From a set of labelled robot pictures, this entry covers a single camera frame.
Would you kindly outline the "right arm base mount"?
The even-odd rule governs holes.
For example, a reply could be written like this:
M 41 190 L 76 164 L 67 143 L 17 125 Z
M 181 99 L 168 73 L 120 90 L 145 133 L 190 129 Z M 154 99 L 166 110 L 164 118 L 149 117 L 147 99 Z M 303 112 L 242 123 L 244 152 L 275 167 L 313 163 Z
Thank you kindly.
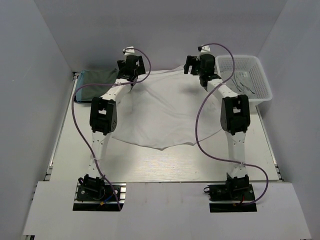
M 229 175 L 223 184 L 210 184 L 203 192 L 209 196 L 211 213 L 253 213 L 257 211 L 255 193 L 249 176 Z

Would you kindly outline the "white t-shirt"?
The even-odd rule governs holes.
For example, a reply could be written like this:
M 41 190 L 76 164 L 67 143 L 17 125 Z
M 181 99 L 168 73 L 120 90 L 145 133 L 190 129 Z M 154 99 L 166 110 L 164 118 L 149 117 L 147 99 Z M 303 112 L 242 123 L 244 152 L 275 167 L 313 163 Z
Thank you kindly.
M 163 150 L 195 145 L 218 133 L 221 106 L 201 86 L 198 76 L 183 67 L 152 71 L 117 105 L 112 138 L 141 147 Z

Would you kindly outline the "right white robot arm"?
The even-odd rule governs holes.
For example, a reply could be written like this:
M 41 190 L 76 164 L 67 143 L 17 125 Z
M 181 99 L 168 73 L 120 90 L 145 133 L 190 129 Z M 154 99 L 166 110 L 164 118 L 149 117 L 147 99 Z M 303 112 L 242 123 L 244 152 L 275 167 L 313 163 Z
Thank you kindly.
M 200 85 L 207 91 L 208 96 L 214 95 L 221 105 L 220 125 L 224 130 L 227 145 L 228 158 L 219 158 L 207 154 L 208 157 L 232 164 L 226 176 L 227 180 L 248 181 L 249 176 L 245 161 L 245 138 L 251 123 L 250 106 L 248 96 L 232 91 L 222 78 L 215 73 L 215 57 L 210 53 L 202 53 L 199 56 L 188 55 L 184 73 L 198 76 Z

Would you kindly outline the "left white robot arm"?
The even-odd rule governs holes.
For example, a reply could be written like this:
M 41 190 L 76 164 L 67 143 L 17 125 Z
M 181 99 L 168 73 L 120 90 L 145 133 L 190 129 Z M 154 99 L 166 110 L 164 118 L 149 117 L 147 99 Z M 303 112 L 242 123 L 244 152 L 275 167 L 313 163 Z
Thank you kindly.
M 117 105 L 131 91 L 138 76 L 146 73 L 142 56 L 129 54 L 117 64 L 119 73 L 115 81 L 116 86 L 91 101 L 89 125 L 92 130 L 91 148 L 94 156 L 91 157 L 87 173 L 93 178 L 101 176 L 96 163 L 106 159 L 108 142 L 117 127 Z

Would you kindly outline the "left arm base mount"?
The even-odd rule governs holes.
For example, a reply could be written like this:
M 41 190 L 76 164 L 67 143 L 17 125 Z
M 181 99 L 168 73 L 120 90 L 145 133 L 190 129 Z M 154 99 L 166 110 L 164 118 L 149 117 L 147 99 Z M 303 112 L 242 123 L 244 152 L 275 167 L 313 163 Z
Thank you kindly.
M 86 174 L 78 179 L 73 211 L 76 212 L 119 212 L 125 203 L 126 184 L 110 186 L 103 178 Z

